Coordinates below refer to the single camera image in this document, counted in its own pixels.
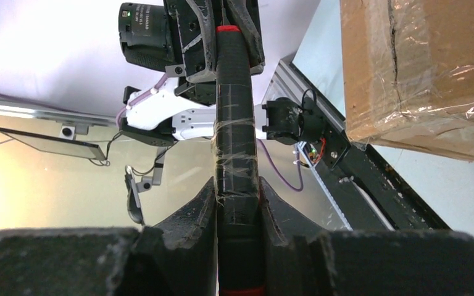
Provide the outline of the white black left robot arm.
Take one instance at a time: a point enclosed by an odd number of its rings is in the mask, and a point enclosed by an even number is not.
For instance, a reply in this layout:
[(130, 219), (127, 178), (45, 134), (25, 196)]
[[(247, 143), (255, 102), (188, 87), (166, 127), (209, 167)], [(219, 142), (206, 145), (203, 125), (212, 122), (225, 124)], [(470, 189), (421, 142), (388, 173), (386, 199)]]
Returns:
[(161, 74), (146, 89), (125, 88), (117, 117), (122, 134), (157, 147), (212, 136), (221, 31), (238, 31), (251, 75), (260, 75), (265, 54), (257, 1), (120, 6), (118, 32), (126, 61)]

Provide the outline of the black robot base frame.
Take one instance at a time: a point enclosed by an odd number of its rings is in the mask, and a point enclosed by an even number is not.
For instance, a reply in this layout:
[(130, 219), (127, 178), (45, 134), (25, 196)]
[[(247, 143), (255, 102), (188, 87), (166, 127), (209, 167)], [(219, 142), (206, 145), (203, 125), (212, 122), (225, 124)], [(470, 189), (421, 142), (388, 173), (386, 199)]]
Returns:
[(372, 146), (347, 139), (344, 117), (288, 59), (276, 66), (268, 94), (267, 138), (296, 146), (347, 228), (448, 228)]

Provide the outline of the brown cardboard express box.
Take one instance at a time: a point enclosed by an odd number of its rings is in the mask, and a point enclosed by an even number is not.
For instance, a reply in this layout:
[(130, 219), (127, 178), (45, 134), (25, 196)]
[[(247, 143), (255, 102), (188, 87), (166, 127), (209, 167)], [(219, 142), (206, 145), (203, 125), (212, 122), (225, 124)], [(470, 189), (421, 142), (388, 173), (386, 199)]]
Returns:
[(474, 161), (474, 1), (341, 1), (351, 142)]

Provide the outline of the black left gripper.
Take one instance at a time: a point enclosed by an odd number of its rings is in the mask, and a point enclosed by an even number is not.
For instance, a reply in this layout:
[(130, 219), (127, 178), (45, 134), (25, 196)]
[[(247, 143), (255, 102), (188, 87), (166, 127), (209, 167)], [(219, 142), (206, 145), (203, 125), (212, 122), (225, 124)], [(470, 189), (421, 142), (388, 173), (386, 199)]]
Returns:
[(250, 74), (263, 73), (258, 1), (164, 1), (164, 9), (176, 56), (168, 75), (179, 77), (176, 96), (201, 105), (215, 104), (220, 48), (230, 33)]

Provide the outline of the red black utility knife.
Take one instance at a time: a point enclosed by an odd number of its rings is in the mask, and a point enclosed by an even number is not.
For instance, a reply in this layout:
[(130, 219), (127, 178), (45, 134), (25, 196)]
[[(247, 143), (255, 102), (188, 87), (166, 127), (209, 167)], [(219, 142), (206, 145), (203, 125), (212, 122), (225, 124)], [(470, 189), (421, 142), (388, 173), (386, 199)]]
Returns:
[(264, 295), (265, 262), (260, 214), (251, 74), (230, 33), (220, 48), (216, 82), (215, 193), (220, 295)]

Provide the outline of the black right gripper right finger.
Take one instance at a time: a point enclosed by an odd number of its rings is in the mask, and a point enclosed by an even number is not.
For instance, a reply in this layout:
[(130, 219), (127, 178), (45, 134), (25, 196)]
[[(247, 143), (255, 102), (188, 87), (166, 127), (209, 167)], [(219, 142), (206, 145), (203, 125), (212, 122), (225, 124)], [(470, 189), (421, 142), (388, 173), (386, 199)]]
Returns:
[(267, 295), (474, 295), (474, 237), (329, 231), (260, 180)]

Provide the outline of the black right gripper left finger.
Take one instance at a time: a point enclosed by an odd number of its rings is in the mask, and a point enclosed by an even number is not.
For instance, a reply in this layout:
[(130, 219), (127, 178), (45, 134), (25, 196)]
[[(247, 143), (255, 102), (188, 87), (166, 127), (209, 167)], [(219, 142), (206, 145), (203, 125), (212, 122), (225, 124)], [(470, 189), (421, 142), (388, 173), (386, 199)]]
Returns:
[(154, 226), (0, 230), (0, 295), (215, 295), (215, 192)]

